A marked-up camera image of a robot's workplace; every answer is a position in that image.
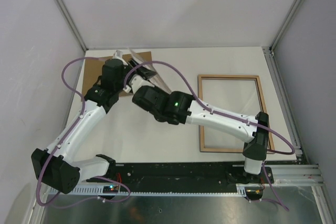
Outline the brown cardboard backing board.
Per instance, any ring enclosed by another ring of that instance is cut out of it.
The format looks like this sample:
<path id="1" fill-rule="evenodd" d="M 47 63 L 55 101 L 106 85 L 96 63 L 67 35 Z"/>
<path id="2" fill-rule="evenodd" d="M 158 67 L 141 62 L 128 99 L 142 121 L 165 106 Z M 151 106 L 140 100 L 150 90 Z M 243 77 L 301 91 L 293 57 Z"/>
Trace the brown cardboard backing board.
<path id="1" fill-rule="evenodd" d="M 120 97 L 128 96 L 129 93 L 123 91 L 123 81 L 126 74 L 131 70 L 131 66 L 125 66 L 122 62 L 114 64 L 111 62 L 112 56 L 102 57 L 98 60 L 87 59 L 84 63 L 82 95 L 86 95 L 94 86 L 102 88 L 120 88 Z"/>

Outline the printed interior photo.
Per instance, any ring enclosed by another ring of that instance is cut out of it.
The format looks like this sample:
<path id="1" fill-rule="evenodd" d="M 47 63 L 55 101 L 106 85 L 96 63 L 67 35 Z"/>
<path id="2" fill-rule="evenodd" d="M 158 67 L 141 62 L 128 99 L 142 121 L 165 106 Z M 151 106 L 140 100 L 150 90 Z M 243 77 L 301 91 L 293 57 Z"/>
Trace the printed interior photo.
<path id="1" fill-rule="evenodd" d="M 131 68 L 138 66 L 141 63 L 149 62 L 152 60 L 151 52 L 135 52 L 132 49 L 129 49 L 130 55 L 125 56 L 123 55 L 123 62 L 126 65 L 130 66 Z M 162 77 L 159 75 L 158 71 L 154 68 L 152 64 L 141 66 L 135 72 L 135 74 L 140 75 L 146 81 L 158 86 L 162 90 L 167 93 L 171 93 L 171 89 L 169 86 L 164 82 Z"/>

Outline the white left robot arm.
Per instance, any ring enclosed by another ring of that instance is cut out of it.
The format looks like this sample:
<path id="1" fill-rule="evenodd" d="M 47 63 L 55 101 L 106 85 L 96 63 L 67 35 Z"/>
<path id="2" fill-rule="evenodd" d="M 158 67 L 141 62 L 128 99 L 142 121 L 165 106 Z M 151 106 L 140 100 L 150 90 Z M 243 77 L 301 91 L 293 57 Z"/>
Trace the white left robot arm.
<path id="1" fill-rule="evenodd" d="M 46 149 L 33 151 L 31 160 L 39 183 L 68 194 L 83 180 L 99 176 L 110 182 L 115 178 L 116 169 L 110 165 L 113 159 L 103 154 L 77 162 L 74 158 L 91 130 L 118 101 L 127 72 L 124 60 L 108 59 L 102 66 L 102 74 L 82 98 L 82 108 L 71 125 Z"/>

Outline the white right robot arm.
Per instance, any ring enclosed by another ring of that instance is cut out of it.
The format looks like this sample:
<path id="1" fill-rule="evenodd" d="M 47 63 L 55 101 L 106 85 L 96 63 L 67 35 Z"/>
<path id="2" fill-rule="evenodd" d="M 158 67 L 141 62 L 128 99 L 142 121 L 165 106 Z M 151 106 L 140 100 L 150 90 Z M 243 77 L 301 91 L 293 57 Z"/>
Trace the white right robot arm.
<path id="1" fill-rule="evenodd" d="M 192 95 L 174 91 L 167 93 L 157 86 L 133 88 L 132 102 L 149 112 L 158 122 L 172 125 L 193 124 L 209 127 L 232 135 L 244 142 L 243 179 L 254 183 L 261 177 L 262 164 L 267 156 L 269 126 L 267 113 L 255 116 L 238 115 L 211 107 Z"/>

